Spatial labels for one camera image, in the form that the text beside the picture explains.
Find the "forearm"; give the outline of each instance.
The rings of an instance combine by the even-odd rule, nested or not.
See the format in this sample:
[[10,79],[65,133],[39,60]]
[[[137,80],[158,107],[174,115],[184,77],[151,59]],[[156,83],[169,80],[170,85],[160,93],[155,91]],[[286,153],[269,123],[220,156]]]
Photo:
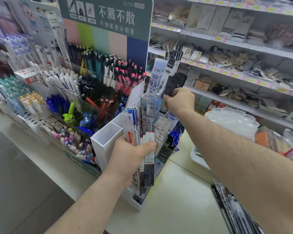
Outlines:
[[293,220],[293,162],[194,111],[179,120],[211,170],[255,220],[271,232],[291,233],[287,218]]
[[103,173],[45,234],[102,234],[122,191],[119,181]]

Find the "finger nail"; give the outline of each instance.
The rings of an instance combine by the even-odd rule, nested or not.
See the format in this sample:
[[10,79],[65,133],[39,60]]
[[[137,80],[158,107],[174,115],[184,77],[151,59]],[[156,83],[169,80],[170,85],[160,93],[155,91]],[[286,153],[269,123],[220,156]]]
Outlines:
[[156,142],[155,141],[151,141],[151,144],[153,145],[153,147],[156,147]]

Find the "pen refill package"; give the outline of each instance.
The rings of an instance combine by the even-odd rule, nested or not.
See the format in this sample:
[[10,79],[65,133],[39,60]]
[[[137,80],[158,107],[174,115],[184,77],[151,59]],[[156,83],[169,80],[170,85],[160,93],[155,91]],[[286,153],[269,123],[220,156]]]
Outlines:
[[[137,107],[123,110],[123,130],[126,141],[133,146],[138,146],[149,141],[156,141],[155,124],[160,110],[162,99],[154,94],[146,94],[140,98]],[[162,131],[165,137],[168,128]],[[158,140],[157,148],[164,140]],[[147,154],[141,161],[140,168],[133,178],[133,196],[135,200],[145,195],[154,185],[154,156],[155,151]]]

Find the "left hand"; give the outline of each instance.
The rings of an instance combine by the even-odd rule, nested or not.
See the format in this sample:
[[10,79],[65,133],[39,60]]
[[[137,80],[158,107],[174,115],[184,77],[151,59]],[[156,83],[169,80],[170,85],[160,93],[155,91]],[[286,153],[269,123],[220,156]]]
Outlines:
[[142,158],[155,148],[155,141],[132,146],[125,140],[123,135],[116,140],[112,156],[104,173],[109,173],[120,180],[124,189],[128,188],[133,181],[133,174],[141,164]]

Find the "hand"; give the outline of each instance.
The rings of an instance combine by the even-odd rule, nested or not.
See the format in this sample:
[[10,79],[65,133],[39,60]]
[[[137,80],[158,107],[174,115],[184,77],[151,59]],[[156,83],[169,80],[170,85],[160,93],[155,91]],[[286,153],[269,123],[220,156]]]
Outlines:
[[187,88],[177,88],[172,93],[172,97],[164,95],[165,106],[177,118],[185,112],[194,110],[194,94]]
[[118,138],[112,156],[104,173],[109,173],[128,188],[133,181],[133,174],[139,168],[142,158],[156,148],[156,142],[132,146],[125,140],[125,136]]

